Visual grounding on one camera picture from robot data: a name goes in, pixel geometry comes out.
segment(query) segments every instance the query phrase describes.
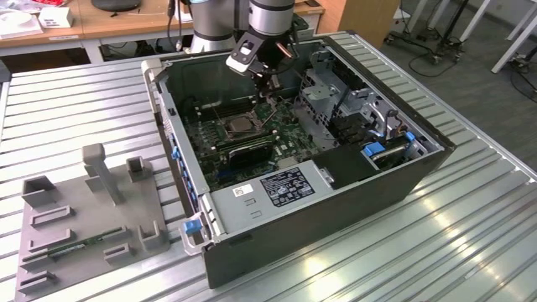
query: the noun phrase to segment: blue latch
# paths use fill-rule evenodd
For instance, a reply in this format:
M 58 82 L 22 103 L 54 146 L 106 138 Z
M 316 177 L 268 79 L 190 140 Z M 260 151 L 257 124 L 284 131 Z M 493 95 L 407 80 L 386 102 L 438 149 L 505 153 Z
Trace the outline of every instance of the blue latch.
M 185 232 L 188 235 L 201 231 L 202 225 L 200 219 L 189 220 L 185 222 Z
M 411 132 L 406 132 L 405 137 L 410 142 L 415 139 L 415 135 Z
M 363 147 L 363 152 L 369 157 L 371 157 L 374 154 L 378 154 L 379 152 L 385 151 L 383 146 L 379 144 L 379 142 L 370 143 Z
M 173 147 L 173 151 L 170 152 L 170 158 L 177 160 L 180 158 L 180 154 L 178 154 L 178 147 L 174 146 Z

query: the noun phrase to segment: circuit board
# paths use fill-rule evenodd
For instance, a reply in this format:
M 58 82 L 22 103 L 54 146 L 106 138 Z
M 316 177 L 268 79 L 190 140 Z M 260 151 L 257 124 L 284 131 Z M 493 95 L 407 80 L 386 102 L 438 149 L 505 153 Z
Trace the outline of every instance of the circuit board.
M 284 100 L 277 104 L 256 104 L 250 111 L 225 118 L 194 121 L 185 129 L 213 191 L 284 169 L 320 152 L 298 124 L 292 104 Z M 230 169 L 229 152 L 264 143 L 273 148 L 269 160 Z

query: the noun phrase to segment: gray floor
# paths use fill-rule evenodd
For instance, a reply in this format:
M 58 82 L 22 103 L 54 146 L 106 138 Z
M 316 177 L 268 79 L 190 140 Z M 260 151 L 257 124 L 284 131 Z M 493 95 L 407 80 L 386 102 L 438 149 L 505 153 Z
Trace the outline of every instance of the gray floor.
M 402 0 L 405 11 L 411 12 L 417 3 L 418 0 Z M 422 13 L 423 19 L 427 18 L 434 4 L 435 1 L 429 1 Z M 451 3 L 443 14 L 437 26 L 441 32 L 457 8 L 455 6 Z M 461 36 L 471 17 L 473 12 L 466 9 L 454 30 L 455 37 Z M 414 33 L 423 26 L 418 25 Z M 465 44 L 466 53 L 461 61 L 437 78 L 422 77 L 411 72 L 407 67 L 410 59 L 422 54 L 423 49 L 398 41 L 389 46 L 382 46 L 381 51 L 533 170 L 537 170 L 537 133 L 535 130 L 531 130 L 537 128 L 537 104 L 514 90 L 510 84 L 509 68 L 505 68 L 498 74 L 490 72 L 510 45 L 510 42 L 505 40 L 509 32 L 510 28 L 483 18 Z M 534 45 L 534 42 L 527 41 L 519 51 L 527 53 Z M 413 66 L 423 74 L 435 74 L 449 66 L 450 62 L 447 59 L 438 66 L 433 66 L 418 60 Z M 530 72 L 529 78 L 537 84 L 537 66 L 534 70 Z M 529 93 L 529 86 L 522 83 L 517 75 L 514 81 L 517 86 Z

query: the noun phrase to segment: white label sticker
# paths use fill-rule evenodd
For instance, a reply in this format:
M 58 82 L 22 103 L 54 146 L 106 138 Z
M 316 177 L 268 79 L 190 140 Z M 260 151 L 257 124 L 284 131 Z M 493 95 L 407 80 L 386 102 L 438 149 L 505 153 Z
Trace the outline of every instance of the white label sticker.
M 242 196 L 242 195 L 245 195 L 248 193 L 252 193 L 252 192 L 253 192 L 253 188 L 252 188 L 250 184 L 246 184 L 245 186 L 241 186 L 241 187 L 236 187 L 233 189 L 234 197 Z
M 49 38 L 50 41 L 57 41 L 57 40 L 72 40 L 72 39 L 78 39 L 77 35 L 73 36 L 52 36 Z

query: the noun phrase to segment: aluminum rail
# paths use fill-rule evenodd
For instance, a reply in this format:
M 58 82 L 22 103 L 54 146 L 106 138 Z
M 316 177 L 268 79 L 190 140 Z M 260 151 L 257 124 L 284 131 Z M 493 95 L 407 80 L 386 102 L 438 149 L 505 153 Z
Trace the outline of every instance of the aluminum rail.
M 355 35 L 332 38 L 458 145 L 398 204 L 265 268 L 209 289 L 150 114 L 140 60 L 14 74 L 0 116 L 0 302 L 13 299 L 25 177 L 85 173 L 78 148 L 106 165 L 152 161 L 170 250 L 38 301 L 533 301 L 535 174 Z

